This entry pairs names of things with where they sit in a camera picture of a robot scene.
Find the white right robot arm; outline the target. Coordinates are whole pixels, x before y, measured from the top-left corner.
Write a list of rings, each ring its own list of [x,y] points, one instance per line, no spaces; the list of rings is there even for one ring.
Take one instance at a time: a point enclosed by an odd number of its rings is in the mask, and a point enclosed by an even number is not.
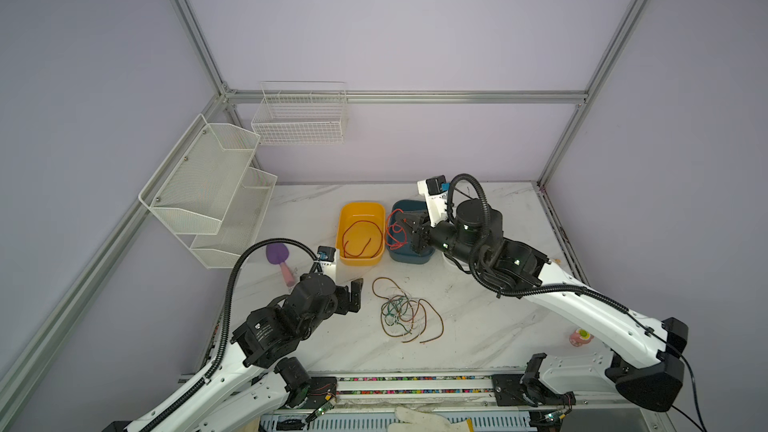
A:
[[[521,398],[532,406],[567,403],[573,388],[615,392],[630,403],[667,412],[695,374],[684,356],[688,326],[674,318],[639,314],[566,272],[546,254],[504,237],[503,216],[480,182],[462,173],[418,182],[426,209],[406,220],[411,247],[433,248],[496,297],[527,300],[596,336],[611,352],[608,362],[547,366],[543,353],[528,361]]]

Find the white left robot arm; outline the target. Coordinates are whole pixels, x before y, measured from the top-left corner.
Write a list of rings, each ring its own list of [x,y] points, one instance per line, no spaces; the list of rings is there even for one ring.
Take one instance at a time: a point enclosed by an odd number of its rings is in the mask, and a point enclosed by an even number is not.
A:
[[[308,254],[310,269],[288,294],[256,309],[236,328],[231,327],[232,299],[240,271],[249,256],[269,245],[296,247]],[[320,246],[312,251],[289,238],[271,238],[248,247],[234,263],[219,319],[220,338],[213,358],[177,391],[133,421],[114,421],[107,431],[194,431],[205,425],[217,406],[252,379],[264,374],[283,381],[287,401],[296,401],[308,388],[309,376],[289,355],[322,322],[335,314],[357,313],[361,279],[350,286],[335,282],[339,250]]]

